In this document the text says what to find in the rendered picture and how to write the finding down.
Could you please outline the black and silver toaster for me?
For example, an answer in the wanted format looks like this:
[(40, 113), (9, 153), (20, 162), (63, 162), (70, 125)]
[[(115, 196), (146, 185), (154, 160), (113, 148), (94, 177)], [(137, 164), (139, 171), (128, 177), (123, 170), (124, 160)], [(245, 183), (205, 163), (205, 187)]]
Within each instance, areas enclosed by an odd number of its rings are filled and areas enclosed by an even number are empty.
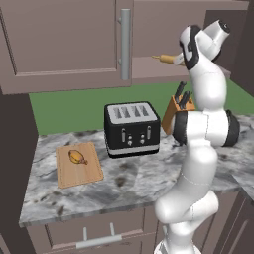
[(161, 119), (149, 101), (106, 104), (104, 136), (111, 158), (158, 153)]

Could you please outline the wooden knife block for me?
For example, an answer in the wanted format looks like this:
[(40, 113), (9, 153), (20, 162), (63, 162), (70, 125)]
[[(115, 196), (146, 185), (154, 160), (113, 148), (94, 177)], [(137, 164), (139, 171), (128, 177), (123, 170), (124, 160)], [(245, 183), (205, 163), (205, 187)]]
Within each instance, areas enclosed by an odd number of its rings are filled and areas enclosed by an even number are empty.
[(161, 126), (167, 135), (172, 134), (173, 117), (177, 112), (195, 111), (190, 91), (184, 91), (186, 83), (181, 81), (176, 93), (171, 97), (167, 110), (164, 114)]

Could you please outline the dark brown base cabinet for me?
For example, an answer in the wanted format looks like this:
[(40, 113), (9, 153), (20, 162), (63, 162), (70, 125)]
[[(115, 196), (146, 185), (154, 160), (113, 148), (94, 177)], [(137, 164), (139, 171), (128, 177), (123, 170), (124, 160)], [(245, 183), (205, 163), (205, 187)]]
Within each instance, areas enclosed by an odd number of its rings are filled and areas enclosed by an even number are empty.
[(254, 200), (245, 190), (219, 197), (202, 254), (254, 254)]

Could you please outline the dark brown corner wall cabinet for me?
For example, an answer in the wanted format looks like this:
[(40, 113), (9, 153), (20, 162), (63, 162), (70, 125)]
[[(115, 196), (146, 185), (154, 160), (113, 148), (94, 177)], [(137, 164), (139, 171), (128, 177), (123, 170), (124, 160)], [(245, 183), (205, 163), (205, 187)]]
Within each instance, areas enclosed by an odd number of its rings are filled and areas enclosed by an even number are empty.
[(231, 33), (223, 45), (221, 56), (216, 61), (231, 72), (230, 79), (254, 96), (254, 0), (241, 0), (248, 5), (246, 10), (207, 10), (204, 24), (220, 19)]

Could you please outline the wooden rolling pin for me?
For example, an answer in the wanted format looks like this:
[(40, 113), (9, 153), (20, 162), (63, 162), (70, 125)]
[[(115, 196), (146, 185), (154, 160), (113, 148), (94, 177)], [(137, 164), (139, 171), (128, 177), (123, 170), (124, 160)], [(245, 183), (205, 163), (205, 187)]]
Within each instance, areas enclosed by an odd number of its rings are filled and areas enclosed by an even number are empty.
[(160, 55), (160, 56), (153, 56), (153, 59), (159, 60), (161, 63), (172, 64), (174, 62), (174, 56), (170, 55)]

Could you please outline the taupe drawer front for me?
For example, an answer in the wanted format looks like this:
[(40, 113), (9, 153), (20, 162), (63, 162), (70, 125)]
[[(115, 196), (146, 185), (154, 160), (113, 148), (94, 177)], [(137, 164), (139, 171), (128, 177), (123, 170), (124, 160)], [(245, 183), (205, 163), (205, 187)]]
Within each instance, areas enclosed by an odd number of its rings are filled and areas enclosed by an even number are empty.
[[(109, 236), (110, 224), (121, 241), (76, 248), (76, 243), (84, 240), (83, 228), (87, 238), (93, 240)], [(153, 254), (157, 225), (154, 208), (149, 206), (30, 226), (27, 230), (36, 254)]]

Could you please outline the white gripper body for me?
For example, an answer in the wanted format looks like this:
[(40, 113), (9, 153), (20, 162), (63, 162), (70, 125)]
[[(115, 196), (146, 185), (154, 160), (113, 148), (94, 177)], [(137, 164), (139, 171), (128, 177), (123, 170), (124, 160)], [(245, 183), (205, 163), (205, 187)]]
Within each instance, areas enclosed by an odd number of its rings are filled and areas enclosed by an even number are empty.
[(173, 59), (173, 63), (175, 65), (184, 65), (185, 64), (184, 55), (183, 54), (178, 54), (177, 56), (175, 56), (174, 59)]

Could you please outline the taupe wall cabinet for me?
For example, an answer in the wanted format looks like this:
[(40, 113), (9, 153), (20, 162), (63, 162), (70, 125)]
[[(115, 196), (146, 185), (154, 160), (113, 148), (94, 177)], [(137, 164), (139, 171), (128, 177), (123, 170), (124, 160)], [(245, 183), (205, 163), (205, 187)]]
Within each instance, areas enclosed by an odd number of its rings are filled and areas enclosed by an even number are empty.
[(230, 35), (216, 63), (230, 76), (246, 20), (248, 0), (135, 0), (133, 19), (132, 82), (164, 83), (187, 80), (181, 65), (161, 63), (157, 56), (181, 52), (179, 36), (192, 24), (204, 28), (224, 21)]

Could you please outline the dark brown tall cabinet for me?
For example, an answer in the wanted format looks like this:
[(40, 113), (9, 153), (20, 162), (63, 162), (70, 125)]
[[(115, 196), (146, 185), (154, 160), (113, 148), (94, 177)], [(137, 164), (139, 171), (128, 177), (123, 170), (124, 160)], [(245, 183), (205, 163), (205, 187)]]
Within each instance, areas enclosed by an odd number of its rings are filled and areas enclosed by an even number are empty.
[(0, 233), (11, 254), (35, 254), (19, 218), (37, 140), (29, 95), (0, 90)]

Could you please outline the taupe cabinet door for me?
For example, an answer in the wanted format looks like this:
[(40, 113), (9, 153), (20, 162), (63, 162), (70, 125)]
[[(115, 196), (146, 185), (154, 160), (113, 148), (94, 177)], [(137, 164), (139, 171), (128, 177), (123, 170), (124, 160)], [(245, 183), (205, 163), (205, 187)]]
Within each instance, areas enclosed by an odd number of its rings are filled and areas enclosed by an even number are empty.
[[(131, 10), (130, 76), (121, 79), (122, 9)], [(129, 86), (134, 0), (0, 0), (5, 94)]]

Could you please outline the wooden cutting board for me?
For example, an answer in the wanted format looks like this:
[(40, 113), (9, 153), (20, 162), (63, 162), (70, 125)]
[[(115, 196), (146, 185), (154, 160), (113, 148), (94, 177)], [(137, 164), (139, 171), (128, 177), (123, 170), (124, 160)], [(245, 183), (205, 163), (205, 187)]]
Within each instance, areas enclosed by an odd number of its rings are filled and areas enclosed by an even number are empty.
[[(75, 164), (68, 156), (69, 150), (78, 150), (88, 164)], [(78, 143), (56, 148), (58, 187), (66, 189), (102, 181), (104, 176), (92, 142)]]

